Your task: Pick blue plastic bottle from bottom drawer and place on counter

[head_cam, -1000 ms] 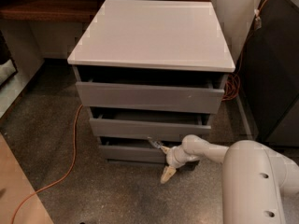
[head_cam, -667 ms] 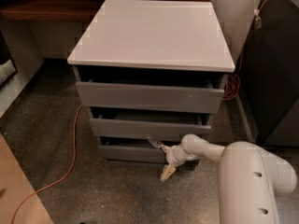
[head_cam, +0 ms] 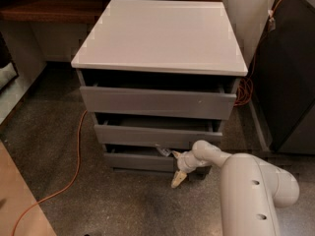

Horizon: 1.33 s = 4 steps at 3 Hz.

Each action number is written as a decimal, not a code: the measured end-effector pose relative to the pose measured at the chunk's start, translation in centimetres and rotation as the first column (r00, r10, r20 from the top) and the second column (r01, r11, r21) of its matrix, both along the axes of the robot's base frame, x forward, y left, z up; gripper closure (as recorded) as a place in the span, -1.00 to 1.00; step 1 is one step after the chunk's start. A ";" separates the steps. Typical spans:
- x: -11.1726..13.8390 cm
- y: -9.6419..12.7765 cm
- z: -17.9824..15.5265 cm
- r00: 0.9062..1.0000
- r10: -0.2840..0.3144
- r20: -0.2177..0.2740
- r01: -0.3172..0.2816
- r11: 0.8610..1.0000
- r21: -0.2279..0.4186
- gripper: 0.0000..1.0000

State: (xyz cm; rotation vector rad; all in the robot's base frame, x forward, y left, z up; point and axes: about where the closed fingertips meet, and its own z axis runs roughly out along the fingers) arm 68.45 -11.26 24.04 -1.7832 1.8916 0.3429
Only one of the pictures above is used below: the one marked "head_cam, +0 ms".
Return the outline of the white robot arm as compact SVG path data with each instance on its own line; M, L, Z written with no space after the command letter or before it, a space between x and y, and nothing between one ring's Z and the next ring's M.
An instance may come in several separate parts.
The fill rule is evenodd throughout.
M276 209L290 207L299 198L299 185L291 173L255 155L227 153L206 141L173 155L178 167L173 188L199 167L220 168L223 236L281 236Z

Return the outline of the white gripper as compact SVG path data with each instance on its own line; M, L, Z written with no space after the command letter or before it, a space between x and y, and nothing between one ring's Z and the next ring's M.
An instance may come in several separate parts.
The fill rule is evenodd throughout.
M186 179L186 173L191 173L197 168L197 159L190 151L180 153L174 150L172 154L177 159L179 170L174 173L171 187L177 188Z

